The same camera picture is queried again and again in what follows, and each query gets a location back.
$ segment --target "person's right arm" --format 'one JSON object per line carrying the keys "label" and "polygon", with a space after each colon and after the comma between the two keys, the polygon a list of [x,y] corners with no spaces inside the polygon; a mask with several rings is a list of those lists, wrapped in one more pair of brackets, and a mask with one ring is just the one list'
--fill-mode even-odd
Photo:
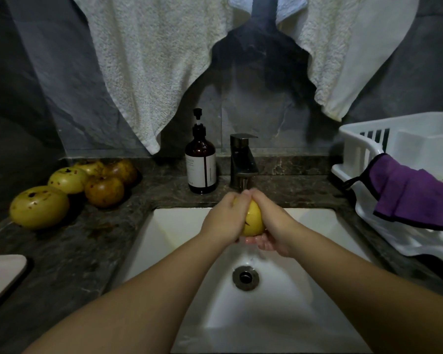
{"label": "person's right arm", "polygon": [[293,257],[374,353],[443,353],[443,297],[389,273],[295,221],[261,191],[251,195],[270,235],[247,238]]}

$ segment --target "gray tile wall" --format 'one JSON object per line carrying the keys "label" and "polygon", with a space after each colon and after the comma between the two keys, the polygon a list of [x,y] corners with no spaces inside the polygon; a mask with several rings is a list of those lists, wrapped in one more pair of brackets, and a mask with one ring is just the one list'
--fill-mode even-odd
{"label": "gray tile wall", "polygon": [[0,0],[0,220],[59,166],[64,148],[5,0]]}
{"label": "gray tile wall", "polygon": [[[214,47],[211,67],[189,88],[162,132],[161,154],[183,154],[196,106],[204,110],[207,138],[221,150],[230,133],[249,132],[259,137],[252,147],[260,153],[341,152],[340,124],[312,101],[305,52],[267,26],[269,10],[261,1],[254,0],[260,17]],[[85,17],[71,0],[7,2],[67,154],[148,155],[106,91]],[[405,40],[343,123],[429,110],[443,110],[443,0],[420,0]]]}

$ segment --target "white sink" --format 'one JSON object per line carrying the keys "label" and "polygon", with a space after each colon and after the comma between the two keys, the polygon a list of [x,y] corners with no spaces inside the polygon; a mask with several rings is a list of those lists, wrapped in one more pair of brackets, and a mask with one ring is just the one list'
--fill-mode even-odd
{"label": "white sink", "polygon": [[[160,208],[134,244],[113,287],[152,266],[200,231],[209,208]],[[373,262],[335,212],[287,208],[296,220]],[[233,271],[251,266],[259,285],[244,292]],[[214,263],[171,353],[371,353],[340,309],[293,259],[233,244]]]}

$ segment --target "brown bottle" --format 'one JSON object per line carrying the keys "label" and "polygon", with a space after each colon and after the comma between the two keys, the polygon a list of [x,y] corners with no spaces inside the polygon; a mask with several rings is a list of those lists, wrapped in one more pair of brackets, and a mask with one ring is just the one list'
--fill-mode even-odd
{"label": "brown bottle", "polygon": [[217,186],[215,147],[205,139],[206,129],[200,123],[201,108],[194,109],[197,124],[192,128],[194,140],[186,146],[187,178],[194,193],[209,193]]}

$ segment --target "white plastic basket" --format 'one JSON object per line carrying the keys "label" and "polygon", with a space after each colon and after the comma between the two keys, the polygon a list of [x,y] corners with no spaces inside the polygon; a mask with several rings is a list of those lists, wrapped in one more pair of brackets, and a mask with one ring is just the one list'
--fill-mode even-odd
{"label": "white plastic basket", "polygon": [[[412,169],[425,169],[443,181],[443,112],[347,124],[340,127],[344,137],[343,164],[332,172],[346,181],[360,175],[376,155],[387,152]],[[397,251],[405,256],[430,254],[443,260],[443,231],[431,231],[388,222],[373,215],[377,204],[366,186],[356,182],[356,213],[370,224]]]}

